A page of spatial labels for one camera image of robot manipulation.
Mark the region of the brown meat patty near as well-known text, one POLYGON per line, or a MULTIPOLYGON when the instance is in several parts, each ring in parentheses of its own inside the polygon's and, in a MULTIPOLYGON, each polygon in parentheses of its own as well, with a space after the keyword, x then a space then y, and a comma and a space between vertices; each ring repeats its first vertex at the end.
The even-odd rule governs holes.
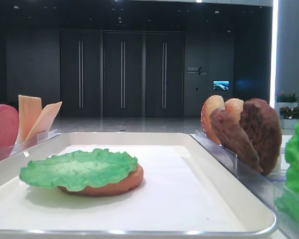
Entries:
POLYGON ((210 115, 211 127, 223 147, 234 152, 246 165, 258 173, 263 170, 259 156, 245 131, 224 108, 215 109, 210 115))

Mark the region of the brown meat patty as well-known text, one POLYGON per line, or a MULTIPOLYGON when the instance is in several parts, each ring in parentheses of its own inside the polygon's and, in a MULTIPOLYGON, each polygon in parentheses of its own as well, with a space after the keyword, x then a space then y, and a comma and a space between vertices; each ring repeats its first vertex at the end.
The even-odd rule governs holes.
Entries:
POLYGON ((265 100, 253 98, 243 103, 239 122, 259 156, 262 175, 269 175, 282 144, 279 114, 265 100))
POLYGON ((211 127, 223 147, 234 152, 246 165, 258 173, 263 170, 259 156, 245 131, 224 108, 215 109, 210 115, 211 127))

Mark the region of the orange cheese slice right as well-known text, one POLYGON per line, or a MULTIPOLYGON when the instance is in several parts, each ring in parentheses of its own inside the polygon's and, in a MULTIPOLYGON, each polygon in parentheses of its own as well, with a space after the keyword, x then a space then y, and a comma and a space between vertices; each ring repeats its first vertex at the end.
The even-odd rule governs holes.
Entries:
POLYGON ((49 131, 54 119, 59 113, 61 105, 62 102, 46 105, 25 140, 29 140, 42 132, 49 131))

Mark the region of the orange cheese slice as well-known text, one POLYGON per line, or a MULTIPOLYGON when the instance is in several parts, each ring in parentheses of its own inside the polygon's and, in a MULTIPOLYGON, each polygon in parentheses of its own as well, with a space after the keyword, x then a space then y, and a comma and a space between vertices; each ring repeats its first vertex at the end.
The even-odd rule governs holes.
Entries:
POLYGON ((25 140, 29 140, 42 132, 49 131, 54 119, 59 113, 61 105, 62 102, 46 105, 25 140))
POLYGON ((26 140, 26 137, 42 111, 41 98, 18 95, 18 109, 19 141, 23 142, 26 140))

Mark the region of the brown meat patty far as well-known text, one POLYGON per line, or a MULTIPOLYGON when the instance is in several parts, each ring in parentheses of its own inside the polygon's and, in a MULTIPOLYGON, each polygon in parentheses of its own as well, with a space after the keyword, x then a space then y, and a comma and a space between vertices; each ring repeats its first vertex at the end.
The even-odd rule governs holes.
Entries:
POLYGON ((262 175, 269 175, 282 144, 279 114, 265 100, 253 98, 243 103, 239 122, 259 156, 262 175))

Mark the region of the orange cheese slice left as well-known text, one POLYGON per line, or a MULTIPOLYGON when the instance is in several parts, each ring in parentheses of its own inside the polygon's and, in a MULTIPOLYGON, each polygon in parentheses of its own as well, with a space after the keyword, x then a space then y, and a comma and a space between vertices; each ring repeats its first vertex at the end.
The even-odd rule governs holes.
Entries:
POLYGON ((19 141, 23 142, 26 140, 26 137, 42 111, 41 98, 18 95, 18 109, 19 141))

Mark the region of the red tomato slice in holder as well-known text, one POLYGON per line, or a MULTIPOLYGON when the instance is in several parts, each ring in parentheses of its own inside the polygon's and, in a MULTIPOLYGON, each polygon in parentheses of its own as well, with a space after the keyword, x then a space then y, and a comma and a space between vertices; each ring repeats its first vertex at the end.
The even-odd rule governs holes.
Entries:
POLYGON ((0 148, 14 145, 18 130, 18 111, 12 106, 0 104, 0 148))

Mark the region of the green lettuce leaf in holder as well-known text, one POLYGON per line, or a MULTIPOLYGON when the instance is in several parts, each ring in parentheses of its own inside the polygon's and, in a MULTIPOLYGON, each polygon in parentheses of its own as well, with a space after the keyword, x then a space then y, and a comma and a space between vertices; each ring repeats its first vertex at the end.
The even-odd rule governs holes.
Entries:
POLYGON ((286 186, 293 194, 285 191, 276 200, 276 206, 299 223, 299 120, 294 135, 286 143, 285 160, 290 164, 286 173, 286 186))

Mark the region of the bottom bun on tray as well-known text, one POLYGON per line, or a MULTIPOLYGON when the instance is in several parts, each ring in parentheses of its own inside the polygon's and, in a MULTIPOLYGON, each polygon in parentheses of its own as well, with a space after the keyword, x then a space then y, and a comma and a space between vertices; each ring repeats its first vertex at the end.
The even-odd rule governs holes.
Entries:
POLYGON ((108 196, 121 195, 137 188, 142 183, 143 178, 144 178, 144 170, 139 164, 137 164, 136 170, 130 172, 127 178, 121 180, 118 183, 107 184, 106 186, 99 187, 99 188, 86 186, 84 190, 78 192, 69 191, 62 186, 59 186, 58 188, 62 192, 71 195, 87 196, 87 197, 108 197, 108 196))

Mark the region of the dark triple door cabinet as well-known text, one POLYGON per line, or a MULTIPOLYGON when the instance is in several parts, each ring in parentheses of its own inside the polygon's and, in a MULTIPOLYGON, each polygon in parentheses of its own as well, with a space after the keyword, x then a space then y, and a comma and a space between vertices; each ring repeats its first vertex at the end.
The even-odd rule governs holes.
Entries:
POLYGON ((67 117, 180 117, 184 35, 60 32, 61 113, 67 117))

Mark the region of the white rectangular tray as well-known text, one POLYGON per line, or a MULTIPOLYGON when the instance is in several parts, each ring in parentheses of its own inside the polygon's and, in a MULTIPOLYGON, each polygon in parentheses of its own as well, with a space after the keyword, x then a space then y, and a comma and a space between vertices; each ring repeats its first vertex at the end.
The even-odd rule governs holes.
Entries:
POLYGON ((275 213, 184 133, 73 132, 0 162, 0 239, 268 239, 275 213), (113 197, 30 187, 32 160, 107 148, 138 158, 144 180, 113 197))

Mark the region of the sesame bun top right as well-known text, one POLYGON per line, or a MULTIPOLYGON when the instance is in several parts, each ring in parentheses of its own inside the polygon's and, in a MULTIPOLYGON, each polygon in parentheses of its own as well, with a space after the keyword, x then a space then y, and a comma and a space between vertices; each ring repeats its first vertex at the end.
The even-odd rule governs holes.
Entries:
POLYGON ((231 114, 234 120, 239 123, 244 101, 238 98, 231 98, 225 102, 225 110, 231 114))

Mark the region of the small wall screen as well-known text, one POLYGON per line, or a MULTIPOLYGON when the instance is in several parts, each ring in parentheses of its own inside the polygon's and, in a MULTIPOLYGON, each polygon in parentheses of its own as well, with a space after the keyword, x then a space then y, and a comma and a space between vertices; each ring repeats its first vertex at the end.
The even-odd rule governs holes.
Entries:
POLYGON ((228 91, 229 81, 213 81, 213 90, 228 91))

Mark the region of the clear acrylic rail right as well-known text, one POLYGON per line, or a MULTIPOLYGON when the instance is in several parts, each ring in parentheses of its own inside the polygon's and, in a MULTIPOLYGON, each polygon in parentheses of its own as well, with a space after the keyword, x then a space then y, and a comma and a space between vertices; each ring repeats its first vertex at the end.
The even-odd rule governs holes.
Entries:
POLYGON ((202 131, 196 130, 194 138, 252 194, 276 213, 282 238, 299 239, 299 194, 286 186, 286 170, 281 169, 262 176, 239 160, 233 152, 213 143, 202 131))

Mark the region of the clear acrylic rail left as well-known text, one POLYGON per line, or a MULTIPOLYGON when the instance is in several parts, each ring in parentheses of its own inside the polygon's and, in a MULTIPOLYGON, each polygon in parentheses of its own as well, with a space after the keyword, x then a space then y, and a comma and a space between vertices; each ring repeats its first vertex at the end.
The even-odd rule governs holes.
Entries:
POLYGON ((29 140, 14 144, 12 146, 2 147, 2 148, 0 148, 0 161, 2 161, 14 154, 25 151, 32 146, 36 146, 36 145, 38 145, 50 138, 53 138, 59 134, 60 134, 60 132, 58 131, 58 129, 55 129, 55 130, 52 130, 49 132, 45 131, 45 132, 39 133, 37 136, 34 136, 29 140))

